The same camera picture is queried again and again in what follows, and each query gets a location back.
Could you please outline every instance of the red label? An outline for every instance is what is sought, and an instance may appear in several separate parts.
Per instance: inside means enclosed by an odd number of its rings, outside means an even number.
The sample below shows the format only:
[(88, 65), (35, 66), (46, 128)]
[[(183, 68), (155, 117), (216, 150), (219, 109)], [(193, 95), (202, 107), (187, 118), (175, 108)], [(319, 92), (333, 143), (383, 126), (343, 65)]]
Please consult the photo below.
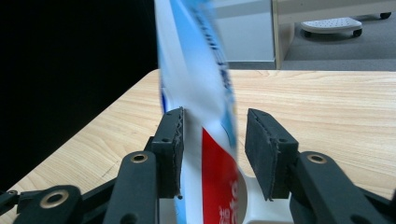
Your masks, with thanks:
[(237, 172), (233, 157), (203, 129), (202, 190), (205, 224), (236, 224)]

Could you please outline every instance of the black background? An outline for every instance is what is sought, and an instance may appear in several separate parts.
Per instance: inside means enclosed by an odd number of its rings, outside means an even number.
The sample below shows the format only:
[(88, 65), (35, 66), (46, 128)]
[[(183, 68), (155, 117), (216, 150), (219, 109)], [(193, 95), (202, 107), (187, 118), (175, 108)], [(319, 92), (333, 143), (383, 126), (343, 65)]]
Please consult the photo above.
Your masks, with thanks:
[(158, 67), (153, 1), (0, 3), (0, 189)]

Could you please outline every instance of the bolt hole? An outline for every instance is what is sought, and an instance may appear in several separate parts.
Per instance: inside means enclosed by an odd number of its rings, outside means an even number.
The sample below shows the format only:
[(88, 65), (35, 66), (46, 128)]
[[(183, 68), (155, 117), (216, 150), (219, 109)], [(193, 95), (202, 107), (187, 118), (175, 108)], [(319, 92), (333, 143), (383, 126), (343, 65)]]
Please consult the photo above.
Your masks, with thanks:
[(138, 154), (138, 155), (133, 156), (133, 157), (131, 158), (131, 161), (134, 162), (134, 163), (140, 163), (140, 162), (146, 161), (147, 159), (148, 159), (148, 156), (147, 156), (147, 155), (145, 155), (145, 154)]
[(356, 224), (371, 224), (371, 221), (367, 220), (365, 217), (359, 216), (359, 215), (352, 215), (350, 219), (353, 221), (353, 223)]
[(62, 199), (62, 197), (63, 197), (63, 195), (62, 194), (54, 194), (54, 195), (52, 195), (52, 196), (50, 196), (48, 199), (47, 199), (47, 203), (56, 203), (56, 202), (59, 202), (61, 199)]
[(58, 189), (44, 196), (40, 201), (40, 206), (46, 209), (53, 208), (64, 203), (68, 197), (69, 192), (67, 190)]
[(319, 163), (319, 164), (323, 164), (327, 162), (327, 160), (324, 157), (314, 154), (308, 155), (308, 159), (314, 163)]
[(120, 224), (135, 224), (137, 223), (137, 215), (127, 214), (123, 216), (120, 220)]

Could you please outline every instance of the wooden table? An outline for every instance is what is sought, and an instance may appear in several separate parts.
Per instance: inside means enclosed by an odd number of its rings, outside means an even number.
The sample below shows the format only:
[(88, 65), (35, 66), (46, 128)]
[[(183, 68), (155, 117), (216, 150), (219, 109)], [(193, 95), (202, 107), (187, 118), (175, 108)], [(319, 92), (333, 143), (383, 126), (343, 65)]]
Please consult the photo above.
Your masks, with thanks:
[[(272, 114), (299, 142), (334, 158), (352, 181), (390, 198), (396, 188), (396, 73), (231, 71), (237, 100), (239, 164), (248, 108)], [(143, 150), (162, 117), (158, 71), (38, 165), (13, 189), (76, 185), (84, 193), (114, 178), (122, 158)], [(15, 211), (0, 217), (11, 223)]]

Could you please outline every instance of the blue and white packaging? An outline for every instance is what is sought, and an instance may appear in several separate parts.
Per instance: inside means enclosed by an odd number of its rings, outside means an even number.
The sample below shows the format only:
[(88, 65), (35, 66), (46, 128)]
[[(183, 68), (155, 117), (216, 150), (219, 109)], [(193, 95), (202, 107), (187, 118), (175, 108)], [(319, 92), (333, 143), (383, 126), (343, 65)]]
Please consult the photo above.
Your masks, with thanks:
[(236, 223), (233, 87), (207, 0), (155, 0), (164, 112), (184, 107), (177, 223)]

